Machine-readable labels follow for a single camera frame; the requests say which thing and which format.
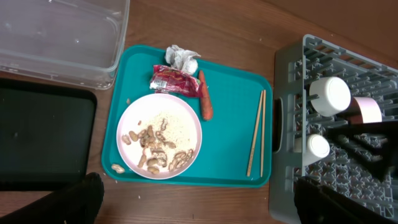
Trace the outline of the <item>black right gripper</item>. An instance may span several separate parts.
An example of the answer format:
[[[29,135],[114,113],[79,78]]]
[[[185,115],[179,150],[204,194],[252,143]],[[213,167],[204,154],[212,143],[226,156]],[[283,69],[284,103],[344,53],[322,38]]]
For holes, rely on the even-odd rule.
[[[384,141],[379,147],[358,138],[362,134],[384,136]],[[344,149],[349,156],[369,171],[379,181],[385,179],[385,175],[391,168],[397,167],[397,121],[349,124],[339,128],[329,129],[326,138],[337,147]],[[381,156],[378,161],[369,161],[358,154],[355,149],[360,148],[370,152],[374,156]]]

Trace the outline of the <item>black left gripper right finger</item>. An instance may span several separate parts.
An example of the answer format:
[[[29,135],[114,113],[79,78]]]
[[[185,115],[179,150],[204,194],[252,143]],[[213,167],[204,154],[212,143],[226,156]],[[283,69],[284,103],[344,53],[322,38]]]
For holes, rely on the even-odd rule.
[[[309,177],[296,181],[294,204],[301,224],[392,224]]]

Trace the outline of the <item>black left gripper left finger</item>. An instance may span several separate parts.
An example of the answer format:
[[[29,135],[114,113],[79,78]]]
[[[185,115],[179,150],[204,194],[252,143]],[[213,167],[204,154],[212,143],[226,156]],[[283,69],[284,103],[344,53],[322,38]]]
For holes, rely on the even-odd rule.
[[[1,224],[94,223],[104,198],[104,184],[92,172],[84,179],[1,217]]]

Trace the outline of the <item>white cup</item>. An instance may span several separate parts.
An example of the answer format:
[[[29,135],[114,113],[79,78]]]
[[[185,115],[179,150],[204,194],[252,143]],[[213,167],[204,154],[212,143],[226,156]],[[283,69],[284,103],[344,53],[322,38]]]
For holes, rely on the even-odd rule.
[[[321,159],[326,158],[330,153],[328,141],[319,134],[311,134],[305,140],[305,152],[302,154],[302,165],[309,166]]]

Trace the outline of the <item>white bowl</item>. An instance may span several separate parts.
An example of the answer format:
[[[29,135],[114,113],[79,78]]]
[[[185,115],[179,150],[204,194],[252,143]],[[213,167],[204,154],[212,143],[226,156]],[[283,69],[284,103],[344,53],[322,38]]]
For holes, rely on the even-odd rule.
[[[318,95],[311,104],[317,113],[325,117],[344,111],[351,103],[350,90],[338,77],[320,78],[312,82],[309,94]]]

